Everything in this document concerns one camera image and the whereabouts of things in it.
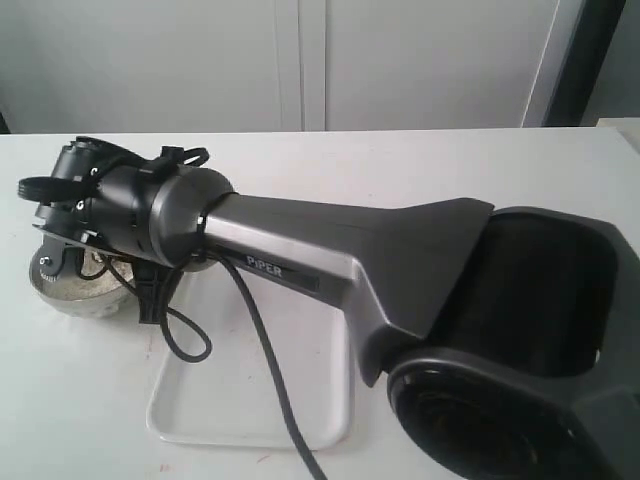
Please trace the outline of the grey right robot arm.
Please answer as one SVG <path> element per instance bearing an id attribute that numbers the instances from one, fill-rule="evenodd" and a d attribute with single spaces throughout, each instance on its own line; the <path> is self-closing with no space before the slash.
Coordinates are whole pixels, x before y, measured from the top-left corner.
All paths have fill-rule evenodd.
<path id="1" fill-rule="evenodd" d="M 203 148 L 153 159 L 91 137 L 23 179 L 54 280 L 128 262 L 140 319 L 168 324 L 214 264 L 344 314 L 363 381 L 467 479 L 639 475 L 639 258 L 612 224 L 472 198 L 378 209 L 245 196 Z"/>

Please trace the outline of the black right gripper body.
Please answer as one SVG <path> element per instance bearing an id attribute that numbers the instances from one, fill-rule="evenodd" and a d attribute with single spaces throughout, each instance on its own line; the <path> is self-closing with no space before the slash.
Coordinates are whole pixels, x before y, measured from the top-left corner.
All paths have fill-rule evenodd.
<path id="1" fill-rule="evenodd" d="M 32 179 L 43 229 L 72 243 L 117 255 L 159 260 L 151 210 L 165 180 L 165 152 L 150 159 L 110 142 L 78 136 L 52 173 Z"/>

